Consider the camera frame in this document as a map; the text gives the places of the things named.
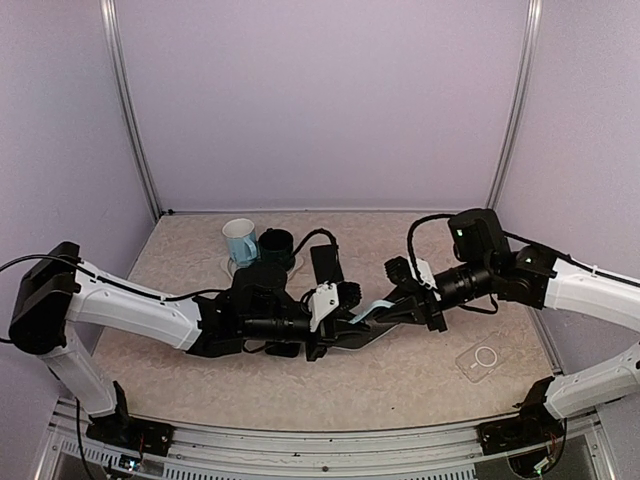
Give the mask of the black phone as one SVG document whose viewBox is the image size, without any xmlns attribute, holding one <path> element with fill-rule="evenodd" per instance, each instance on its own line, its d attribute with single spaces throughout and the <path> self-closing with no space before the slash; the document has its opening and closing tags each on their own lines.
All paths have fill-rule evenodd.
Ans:
<svg viewBox="0 0 640 480">
<path fill-rule="evenodd" d="M 359 325 L 361 333 L 359 340 L 364 344 L 376 340 L 395 327 L 392 323 L 379 323 L 372 319 L 361 320 Z"/>
<path fill-rule="evenodd" d="M 344 280 L 338 250 L 331 244 L 310 248 L 314 276 L 318 284 L 340 283 Z"/>
</svg>

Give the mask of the light blue phone case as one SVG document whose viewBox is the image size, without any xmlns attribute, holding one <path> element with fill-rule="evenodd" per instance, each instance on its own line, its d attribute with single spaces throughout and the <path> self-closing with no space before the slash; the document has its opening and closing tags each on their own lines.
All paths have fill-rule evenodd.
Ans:
<svg viewBox="0 0 640 480">
<path fill-rule="evenodd" d="M 355 317 L 348 321 L 349 324 L 357 324 L 364 321 L 371 313 L 377 309 L 389 309 L 394 306 L 393 302 L 386 300 L 376 300 L 372 302 L 365 310 L 357 314 Z"/>
</svg>

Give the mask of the black phone case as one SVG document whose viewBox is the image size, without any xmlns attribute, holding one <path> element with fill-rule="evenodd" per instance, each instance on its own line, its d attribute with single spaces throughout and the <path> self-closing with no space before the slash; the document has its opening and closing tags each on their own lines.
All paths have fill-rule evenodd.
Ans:
<svg viewBox="0 0 640 480">
<path fill-rule="evenodd" d="M 283 358 L 296 358 L 300 350 L 301 345 L 298 343 L 269 343 L 265 348 L 265 353 Z"/>
</svg>

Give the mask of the clear magsafe phone case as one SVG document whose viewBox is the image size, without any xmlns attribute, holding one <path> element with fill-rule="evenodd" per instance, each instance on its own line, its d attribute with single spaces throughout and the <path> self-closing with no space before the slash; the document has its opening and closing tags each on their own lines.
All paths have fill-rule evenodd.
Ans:
<svg viewBox="0 0 640 480">
<path fill-rule="evenodd" d="M 497 331 L 476 342 L 455 359 L 455 366 L 472 384 L 478 384 L 510 359 L 515 347 Z"/>
</svg>

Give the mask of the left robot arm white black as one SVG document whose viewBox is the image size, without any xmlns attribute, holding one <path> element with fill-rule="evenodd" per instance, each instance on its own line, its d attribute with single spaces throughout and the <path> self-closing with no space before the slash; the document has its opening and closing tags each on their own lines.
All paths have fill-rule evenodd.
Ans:
<svg viewBox="0 0 640 480">
<path fill-rule="evenodd" d="M 281 355 L 301 345 L 314 361 L 331 347 L 359 349 L 379 334 L 351 312 L 361 300 L 358 284 L 324 282 L 309 299 L 297 301 L 286 290 L 287 273 L 274 263 L 237 270 L 226 290 L 171 297 L 84 262 L 71 242 L 31 259 L 35 264 L 21 279 L 9 340 L 42 359 L 121 445 L 139 436 L 139 421 L 126 412 L 121 387 L 81 346 L 76 323 L 133 333 L 205 358 L 234 355 L 247 341 L 263 341 Z"/>
</svg>

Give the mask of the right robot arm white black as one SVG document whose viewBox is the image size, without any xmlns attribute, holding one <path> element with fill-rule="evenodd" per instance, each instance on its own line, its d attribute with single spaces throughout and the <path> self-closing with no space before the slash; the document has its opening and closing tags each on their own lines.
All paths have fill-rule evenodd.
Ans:
<svg viewBox="0 0 640 480">
<path fill-rule="evenodd" d="M 446 221 L 458 266 L 434 276 L 419 265 L 412 242 L 419 226 Z M 395 288 L 374 308 L 378 323 L 425 325 L 443 331 L 445 311 L 469 309 L 484 296 L 492 303 L 515 302 L 538 310 L 563 310 L 599 318 L 632 331 L 639 329 L 639 282 L 583 264 L 551 247 L 523 239 L 511 249 L 514 234 L 501 227 L 492 209 L 432 214 L 414 221 L 407 233 L 406 257 L 386 262 Z M 523 444 L 546 432 L 551 418 L 561 419 L 639 390 L 639 347 L 632 345 L 611 359 L 570 375 L 536 382 L 529 406 L 513 419 L 511 433 Z"/>
</svg>

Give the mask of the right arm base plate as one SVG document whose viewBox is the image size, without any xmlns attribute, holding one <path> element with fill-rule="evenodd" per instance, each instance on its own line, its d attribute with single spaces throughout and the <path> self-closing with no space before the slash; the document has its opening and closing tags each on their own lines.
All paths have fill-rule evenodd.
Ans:
<svg viewBox="0 0 640 480">
<path fill-rule="evenodd" d="M 553 437 L 562 437 L 565 429 L 564 421 L 543 421 L 533 417 L 511 417 L 476 427 L 485 456 L 545 443 Z"/>
</svg>

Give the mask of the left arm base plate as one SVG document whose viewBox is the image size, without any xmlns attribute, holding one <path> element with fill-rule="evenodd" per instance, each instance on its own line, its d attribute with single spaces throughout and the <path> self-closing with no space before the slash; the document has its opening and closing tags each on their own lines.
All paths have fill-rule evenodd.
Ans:
<svg viewBox="0 0 640 480">
<path fill-rule="evenodd" d="M 168 423 L 135 417 L 100 417 L 90 421 L 86 436 L 111 446 L 166 457 L 174 432 L 175 428 Z"/>
</svg>

